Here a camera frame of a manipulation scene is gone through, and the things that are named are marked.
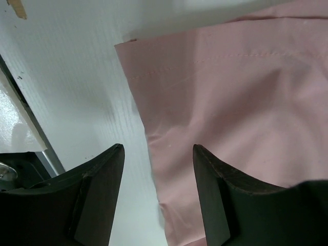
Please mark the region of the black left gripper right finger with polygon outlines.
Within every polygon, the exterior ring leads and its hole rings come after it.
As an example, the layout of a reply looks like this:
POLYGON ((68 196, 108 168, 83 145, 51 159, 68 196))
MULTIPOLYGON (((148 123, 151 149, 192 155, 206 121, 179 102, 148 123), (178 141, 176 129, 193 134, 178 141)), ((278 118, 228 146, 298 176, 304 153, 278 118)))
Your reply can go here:
POLYGON ((208 245, 327 245, 327 181, 290 188, 258 180, 193 147, 208 245))

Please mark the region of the pink trousers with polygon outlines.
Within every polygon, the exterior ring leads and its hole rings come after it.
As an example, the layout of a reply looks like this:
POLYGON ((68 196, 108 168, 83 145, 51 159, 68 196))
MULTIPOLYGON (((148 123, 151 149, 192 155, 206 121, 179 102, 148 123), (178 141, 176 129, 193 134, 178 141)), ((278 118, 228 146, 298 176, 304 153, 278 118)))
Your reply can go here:
POLYGON ((281 187, 327 179, 327 1, 115 46, 169 245, 208 245, 193 147, 281 187))

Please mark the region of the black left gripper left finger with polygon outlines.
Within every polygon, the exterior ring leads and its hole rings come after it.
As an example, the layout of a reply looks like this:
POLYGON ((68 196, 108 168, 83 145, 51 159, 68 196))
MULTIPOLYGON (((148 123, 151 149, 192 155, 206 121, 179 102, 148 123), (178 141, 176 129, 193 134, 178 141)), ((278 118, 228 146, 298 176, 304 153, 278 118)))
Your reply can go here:
POLYGON ((66 173, 1 192, 1 245, 108 245, 124 162, 115 144, 66 173))

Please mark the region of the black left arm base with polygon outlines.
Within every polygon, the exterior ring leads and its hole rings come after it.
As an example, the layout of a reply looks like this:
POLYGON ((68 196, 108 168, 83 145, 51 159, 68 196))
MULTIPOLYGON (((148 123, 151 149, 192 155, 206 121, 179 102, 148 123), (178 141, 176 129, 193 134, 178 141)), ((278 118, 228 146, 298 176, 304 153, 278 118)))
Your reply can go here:
POLYGON ((48 151, 1 154, 1 191, 29 188, 65 172, 48 151))

